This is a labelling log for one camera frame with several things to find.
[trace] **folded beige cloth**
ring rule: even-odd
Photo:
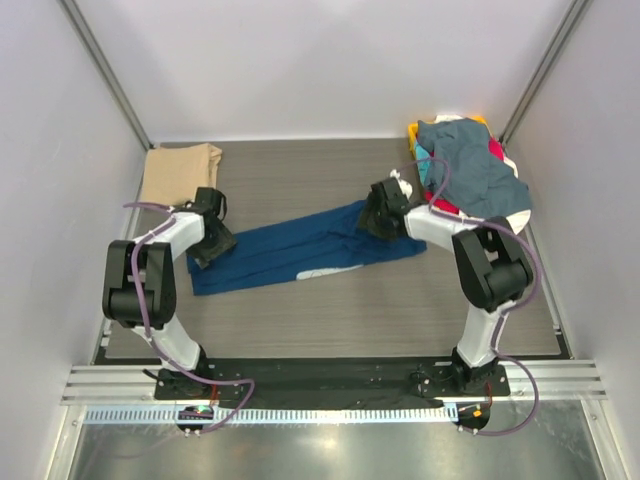
[[[187,148],[149,150],[141,202],[180,205],[193,200],[198,187],[215,187],[222,150],[210,143]]]

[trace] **blue garment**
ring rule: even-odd
[[[202,270],[188,257],[194,295],[259,287],[316,276],[320,269],[349,269],[397,260],[426,250],[403,237],[379,239],[356,228],[365,202],[238,233],[236,247]]]

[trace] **white wall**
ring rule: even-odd
[[[56,2],[0,2],[0,478],[45,473],[142,156]]]
[[[79,0],[155,141],[499,132],[569,0]]]
[[[572,345],[596,359],[640,472],[638,22],[637,0],[593,2],[509,151]]]

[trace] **black mounting plate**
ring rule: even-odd
[[[507,373],[502,365],[495,366],[493,372],[482,381],[469,384],[462,390],[454,380],[450,365],[423,365],[414,375],[414,380],[417,380],[416,389],[423,398],[486,397],[488,393],[493,397],[511,395]]]
[[[294,410],[352,410],[437,408],[447,397],[486,397],[486,383],[494,397],[510,394],[504,367],[498,365],[492,375],[484,377],[476,388],[461,391],[451,379],[451,365],[438,366],[429,358],[343,358],[343,359],[216,359],[209,371],[215,380],[253,378],[256,390],[248,408]],[[428,375],[427,390],[424,378]],[[235,407],[248,386],[216,389],[220,405]],[[208,400],[212,390],[185,396],[176,389],[156,386],[157,400]]]
[[[240,378],[240,374],[224,374],[219,369],[212,369],[206,377],[215,380],[233,380]],[[181,374],[162,369],[158,372],[153,398],[156,400],[213,400],[212,397],[215,395],[215,399],[221,402],[237,402],[244,396],[245,388],[247,388],[246,385],[229,385],[216,387],[214,392],[213,387],[209,385],[203,385]]]

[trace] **gray wood-grain floor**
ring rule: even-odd
[[[371,183],[411,160],[403,139],[217,145],[224,151],[218,188],[228,197],[232,232],[365,198]],[[161,221],[145,212],[139,232]],[[467,311],[453,256],[433,245],[396,262],[206,297],[193,296],[184,259],[175,269],[178,316],[213,358],[448,355]],[[509,317],[501,347],[520,355],[559,352],[542,294]],[[152,355],[116,323],[107,356]]]

